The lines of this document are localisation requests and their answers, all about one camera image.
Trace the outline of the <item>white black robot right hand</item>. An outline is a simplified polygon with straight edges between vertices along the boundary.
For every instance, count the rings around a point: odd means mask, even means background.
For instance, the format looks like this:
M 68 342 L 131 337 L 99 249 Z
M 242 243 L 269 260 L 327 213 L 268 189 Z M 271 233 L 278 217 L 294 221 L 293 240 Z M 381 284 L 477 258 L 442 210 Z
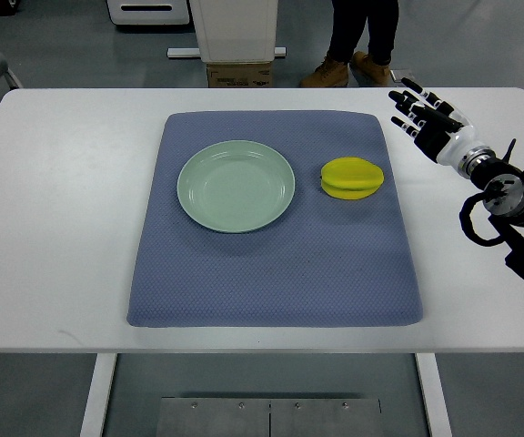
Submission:
M 403 77 L 401 83 L 407 90 L 390 91 L 388 96 L 406 120 L 393 116 L 391 121 L 413 139 L 427 158 L 440 163 L 441 154 L 457 145 L 460 134 L 472 134 L 472 123 L 448 101 L 408 77 Z

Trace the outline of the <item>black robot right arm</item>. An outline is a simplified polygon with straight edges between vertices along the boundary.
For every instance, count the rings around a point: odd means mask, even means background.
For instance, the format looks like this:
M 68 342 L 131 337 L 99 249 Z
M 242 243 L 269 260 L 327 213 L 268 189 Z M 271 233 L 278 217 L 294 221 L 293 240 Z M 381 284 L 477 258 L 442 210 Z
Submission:
M 524 169 L 509 163 L 515 144 L 512 140 L 503 158 L 486 147 L 474 147 L 463 156 L 458 171 L 479 192 L 465 200 L 459 221 L 465 236 L 481 247 L 507 244 L 505 265 L 524 280 Z M 497 237 L 484 239 L 475 231 L 471 213 L 478 203 L 489 213 L 488 221 Z

